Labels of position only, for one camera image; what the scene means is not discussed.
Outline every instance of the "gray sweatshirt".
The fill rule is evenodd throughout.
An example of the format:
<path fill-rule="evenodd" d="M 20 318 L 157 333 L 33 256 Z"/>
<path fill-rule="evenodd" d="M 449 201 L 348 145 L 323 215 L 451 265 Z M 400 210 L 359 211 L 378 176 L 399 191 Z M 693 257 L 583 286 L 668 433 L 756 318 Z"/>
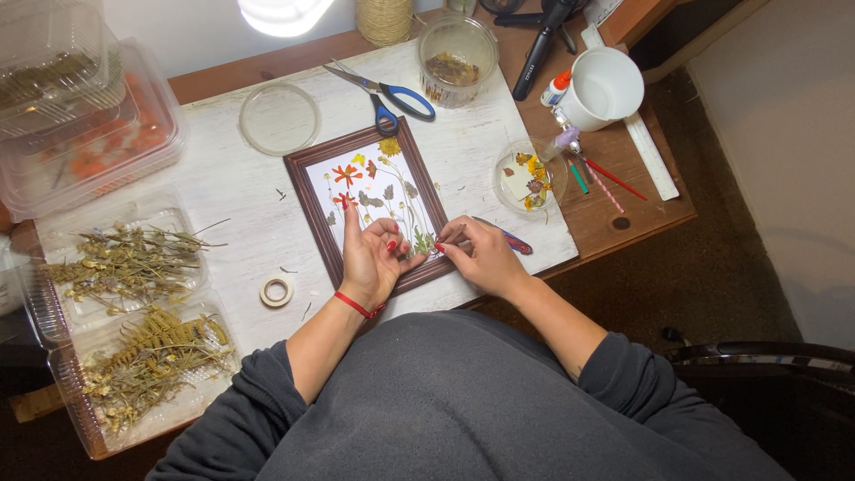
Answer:
<path fill-rule="evenodd" d="M 285 343 L 255 351 L 146 479 L 792 478 L 622 335 L 577 385 L 546 346 L 451 311 L 356 339 L 309 407 Z"/>

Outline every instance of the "red paintbrush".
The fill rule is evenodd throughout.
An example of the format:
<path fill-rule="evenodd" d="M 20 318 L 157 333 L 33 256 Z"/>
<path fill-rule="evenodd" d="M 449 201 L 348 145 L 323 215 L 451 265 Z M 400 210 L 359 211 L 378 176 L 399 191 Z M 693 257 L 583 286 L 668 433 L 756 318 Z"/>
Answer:
<path fill-rule="evenodd" d="M 645 196 L 641 195 L 641 193 L 640 193 L 639 191 L 637 191 L 637 190 L 633 189 L 632 187 L 630 187 L 626 182 L 624 182 L 624 181 L 622 181 L 622 180 L 618 179 L 617 177 L 613 176 L 613 175 L 611 174 L 611 172 L 609 172 L 608 170 L 603 169 L 602 167 L 598 166 L 598 165 L 597 165 L 597 164 L 595 164 L 591 159 L 587 159 L 587 158 L 586 158 L 586 159 L 585 159 L 585 163 L 587 163 L 588 165 L 590 165 L 592 169 L 594 169 L 594 170 L 598 171 L 600 174 L 605 175 L 606 177 L 608 177 L 608 178 L 612 179 L 613 181 L 615 181 L 615 182 L 617 183 L 617 185 L 619 185 L 619 186 L 621 186 L 621 187 L 623 187 L 623 188 L 625 188 L 625 189 L 629 190 L 629 192 L 634 193 L 635 195 L 639 196 L 639 197 L 641 198 L 641 200 L 647 200 L 647 197 L 645 197 Z"/>

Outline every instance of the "wall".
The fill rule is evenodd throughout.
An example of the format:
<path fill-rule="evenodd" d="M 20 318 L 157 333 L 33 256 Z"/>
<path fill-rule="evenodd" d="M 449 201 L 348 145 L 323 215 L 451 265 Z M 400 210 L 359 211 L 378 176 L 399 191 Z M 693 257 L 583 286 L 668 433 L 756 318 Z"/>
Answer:
<path fill-rule="evenodd" d="M 772 0 L 690 62 L 807 342 L 855 348 L 855 2 Z"/>
<path fill-rule="evenodd" d="M 416 0 L 416 12 L 442 0 Z M 300 37 L 270 37 L 246 24 L 237 0 L 103 0 L 104 19 L 119 39 L 151 48 L 167 77 L 321 39 L 356 28 L 356 0 L 335 0 Z"/>

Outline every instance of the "white glue bottle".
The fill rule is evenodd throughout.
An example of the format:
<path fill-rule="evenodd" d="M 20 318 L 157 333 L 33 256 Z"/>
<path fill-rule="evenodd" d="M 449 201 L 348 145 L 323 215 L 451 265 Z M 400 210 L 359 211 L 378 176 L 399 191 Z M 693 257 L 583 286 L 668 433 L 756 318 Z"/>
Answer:
<path fill-rule="evenodd" d="M 567 92 L 568 85 L 570 85 L 570 70 L 562 72 L 549 82 L 546 90 L 540 95 L 540 103 L 544 107 L 552 107 Z"/>

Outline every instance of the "woman's left hand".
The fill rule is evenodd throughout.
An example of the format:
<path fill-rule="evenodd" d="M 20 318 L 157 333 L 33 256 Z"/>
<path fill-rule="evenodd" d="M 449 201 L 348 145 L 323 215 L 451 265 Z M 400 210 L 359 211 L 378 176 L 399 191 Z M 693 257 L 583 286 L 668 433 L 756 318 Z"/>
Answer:
<path fill-rule="evenodd" d="M 395 221 L 381 218 L 361 230 L 359 212 L 353 205 L 346 205 L 345 278 L 339 291 L 372 312 L 386 302 L 401 274 L 427 259 L 423 254 L 416 254 L 398 261 L 398 257 L 410 249 Z"/>

